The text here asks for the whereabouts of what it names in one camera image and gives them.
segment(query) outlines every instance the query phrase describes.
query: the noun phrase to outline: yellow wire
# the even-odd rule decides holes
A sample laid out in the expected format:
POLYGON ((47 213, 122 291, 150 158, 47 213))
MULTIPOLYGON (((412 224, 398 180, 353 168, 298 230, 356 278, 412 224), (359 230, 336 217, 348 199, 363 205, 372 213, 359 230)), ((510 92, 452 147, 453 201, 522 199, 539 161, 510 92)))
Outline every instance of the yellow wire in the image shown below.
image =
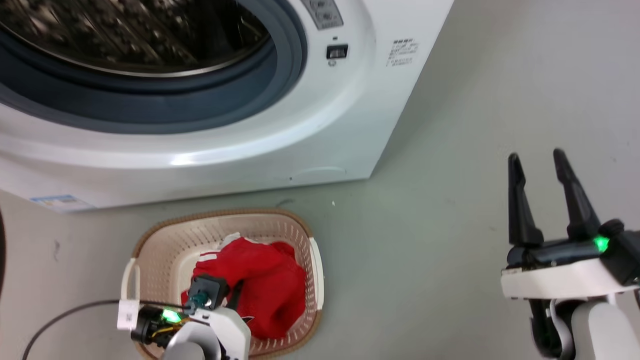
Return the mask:
POLYGON ((180 325, 180 326, 172 326, 172 327, 165 327, 164 329, 160 329, 156 332, 154 332, 153 334, 151 334, 151 338, 155 338, 156 335, 161 334, 162 332, 169 332, 175 329, 180 329, 182 327, 182 325, 188 321, 191 321, 191 318, 184 318, 182 320, 180 320, 179 323, 176 323, 176 325, 180 325))
POLYGON ((151 338, 152 338, 152 339, 153 339, 153 338, 155 338, 155 336, 156 336, 156 335, 158 335, 158 334, 160 334, 161 332, 173 331, 173 330, 175 330, 175 329, 178 329, 178 328, 177 328, 177 327, 167 327, 167 328, 164 328, 164 329, 160 329, 160 330, 158 330, 158 331, 154 332, 154 333, 151 335, 151 338))

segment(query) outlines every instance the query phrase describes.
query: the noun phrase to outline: control panel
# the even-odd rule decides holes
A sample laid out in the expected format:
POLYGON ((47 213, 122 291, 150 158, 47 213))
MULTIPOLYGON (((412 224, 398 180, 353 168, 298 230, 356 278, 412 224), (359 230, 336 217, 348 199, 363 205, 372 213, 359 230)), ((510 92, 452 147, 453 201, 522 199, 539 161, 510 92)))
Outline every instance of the control panel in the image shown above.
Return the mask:
POLYGON ((320 30, 344 25, 342 16, 333 0, 302 0, 320 30))

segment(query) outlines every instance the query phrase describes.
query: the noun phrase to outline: red garment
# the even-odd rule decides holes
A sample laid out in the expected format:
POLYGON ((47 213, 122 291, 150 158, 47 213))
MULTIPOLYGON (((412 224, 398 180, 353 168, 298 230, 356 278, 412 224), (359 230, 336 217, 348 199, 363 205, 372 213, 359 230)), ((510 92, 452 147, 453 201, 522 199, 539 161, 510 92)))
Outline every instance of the red garment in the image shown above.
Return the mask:
MULTIPOLYGON (((196 263, 193 276, 222 277, 232 289, 244 280, 236 311, 243 318, 253 317, 247 323, 251 334, 258 339, 283 338, 305 311, 307 275, 294 255, 283 242, 265 245, 239 238, 196 263)), ((186 301, 185 291, 182 303, 186 301)))

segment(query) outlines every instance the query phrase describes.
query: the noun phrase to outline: black cable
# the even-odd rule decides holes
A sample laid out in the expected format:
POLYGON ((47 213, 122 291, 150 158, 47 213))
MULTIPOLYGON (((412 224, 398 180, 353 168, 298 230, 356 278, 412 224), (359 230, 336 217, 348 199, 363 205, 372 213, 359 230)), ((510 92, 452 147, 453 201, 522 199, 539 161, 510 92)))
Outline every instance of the black cable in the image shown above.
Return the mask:
POLYGON ((0 212, 0 294, 4 284, 4 269, 6 268, 6 238, 4 236, 4 223, 0 212))
MULTIPOLYGON (((27 357, 29 356, 29 352, 31 351, 31 348, 33 347, 33 344, 35 344, 36 340, 40 337, 40 335, 42 335, 43 332, 45 332, 48 328, 50 328, 56 322, 66 318, 67 316, 69 316, 69 315, 71 315, 73 313, 77 313, 80 310, 88 309, 89 307, 102 306, 102 305, 113 305, 113 304, 118 304, 118 303, 120 303, 120 299, 118 299, 118 300, 101 300, 101 301, 90 302, 88 304, 84 304, 84 305, 80 305, 80 306, 74 307, 73 309, 67 310, 64 313, 56 316, 55 318, 51 319, 50 322, 46 323, 43 327, 41 327, 40 330, 38 330, 38 332, 36 332, 36 334, 31 338, 31 341, 29 341, 29 345, 27 345, 27 348, 24 350, 24 353, 22 354, 22 360, 27 360, 27 357)), ((175 307, 177 309, 187 309, 188 308, 188 307, 182 306, 182 305, 168 304, 168 303, 159 302, 159 301, 141 300, 140 304, 142 304, 142 305, 157 305, 157 306, 175 307)))

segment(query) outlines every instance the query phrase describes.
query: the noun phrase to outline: concrete floor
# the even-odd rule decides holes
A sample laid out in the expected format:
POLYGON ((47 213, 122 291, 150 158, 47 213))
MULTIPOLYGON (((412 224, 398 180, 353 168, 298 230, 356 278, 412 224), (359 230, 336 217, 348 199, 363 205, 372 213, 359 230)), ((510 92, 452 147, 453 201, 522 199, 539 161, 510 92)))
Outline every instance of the concrete floor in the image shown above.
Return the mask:
MULTIPOLYGON (((322 324, 288 359, 539 359, 527 304, 500 290, 506 158, 520 153, 547 238, 568 223, 555 146, 601 220, 640 227, 638 19, 633 0, 456 0, 368 181, 76 215, 0 193, 9 253, 2 358, 18 359, 54 315, 117 297, 131 250, 154 223, 285 204, 317 234, 326 275, 322 324)), ((640 334, 632 299, 620 302, 640 334)), ((115 315, 112 307, 69 318, 31 359, 137 359, 115 315)))

